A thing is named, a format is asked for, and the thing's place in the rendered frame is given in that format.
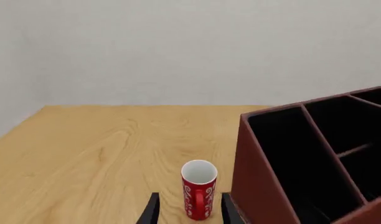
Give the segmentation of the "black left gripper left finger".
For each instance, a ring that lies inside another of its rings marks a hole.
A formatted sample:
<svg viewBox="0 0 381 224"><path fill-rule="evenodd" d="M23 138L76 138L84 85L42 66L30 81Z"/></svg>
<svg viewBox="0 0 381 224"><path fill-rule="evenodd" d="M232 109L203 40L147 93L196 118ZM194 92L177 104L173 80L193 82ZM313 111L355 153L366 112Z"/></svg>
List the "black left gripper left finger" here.
<svg viewBox="0 0 381 224"><path fill-rule="evenodd" d="M153 192L137 224L158 224L160 211L159 193Z"/></svg>

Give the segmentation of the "red mug with white pattern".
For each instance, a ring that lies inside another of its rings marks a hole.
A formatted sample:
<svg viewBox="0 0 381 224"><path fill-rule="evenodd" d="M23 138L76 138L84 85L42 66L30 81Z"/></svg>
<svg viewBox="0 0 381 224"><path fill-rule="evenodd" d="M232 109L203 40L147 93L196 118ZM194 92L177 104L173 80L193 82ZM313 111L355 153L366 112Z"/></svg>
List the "red mug with white pattern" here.
<svg viewBox="0 0 381 224"><path fill-rule="evenodd" d="M205 160L192 160L181 169L184 210L188 218L206 220L212 213L217 168Z"/></svg>

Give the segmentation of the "red-brown desk caddy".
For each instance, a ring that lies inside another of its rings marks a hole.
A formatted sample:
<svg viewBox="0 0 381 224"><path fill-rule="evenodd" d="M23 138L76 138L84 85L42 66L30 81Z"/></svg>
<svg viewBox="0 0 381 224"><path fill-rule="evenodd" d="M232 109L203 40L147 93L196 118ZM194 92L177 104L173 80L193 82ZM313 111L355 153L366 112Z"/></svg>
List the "red-brown desk caddy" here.
<svg viewBox="0 0 381 224"><path fill-rule="evenodd" d="M381 224L381 86L242 114L230 196L246 224Z"/></svg>

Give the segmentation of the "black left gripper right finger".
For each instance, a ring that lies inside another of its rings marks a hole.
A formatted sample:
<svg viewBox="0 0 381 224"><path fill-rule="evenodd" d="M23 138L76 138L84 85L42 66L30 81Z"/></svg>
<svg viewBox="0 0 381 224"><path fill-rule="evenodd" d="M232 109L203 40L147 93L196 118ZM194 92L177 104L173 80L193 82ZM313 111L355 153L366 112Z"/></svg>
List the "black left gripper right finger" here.
<svg viewBox="0 0 381 224"><path fill-rule="evenodd" d="M222 193L221 211L223 224L245 224L228 192Z"/></svg>

